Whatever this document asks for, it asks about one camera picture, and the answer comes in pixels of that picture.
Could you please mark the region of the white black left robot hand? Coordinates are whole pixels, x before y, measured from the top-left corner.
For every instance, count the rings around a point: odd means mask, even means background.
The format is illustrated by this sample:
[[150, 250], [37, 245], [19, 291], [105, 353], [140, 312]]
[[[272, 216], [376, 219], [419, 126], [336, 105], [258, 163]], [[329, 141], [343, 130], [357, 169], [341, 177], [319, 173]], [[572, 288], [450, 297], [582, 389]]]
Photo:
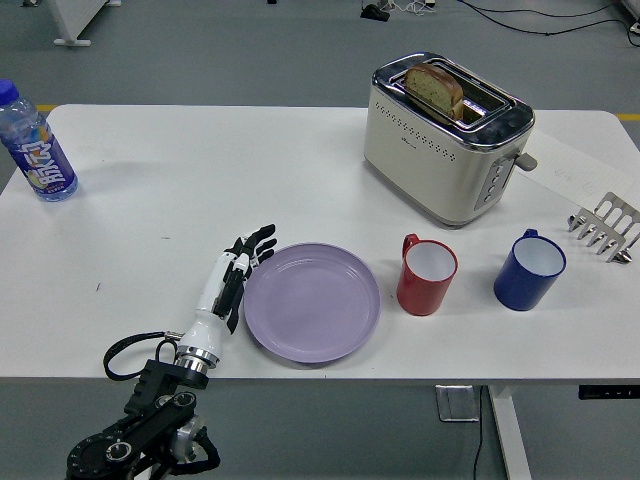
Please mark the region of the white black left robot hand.
[[200, 294], [195, 321], [177, 347], [176, 363], [213, 368], [224, 340], [234, 333], [244, 287], [253, 271], [274, 254], [276, 226], [269, 224], [238, 237], [218, 257]]

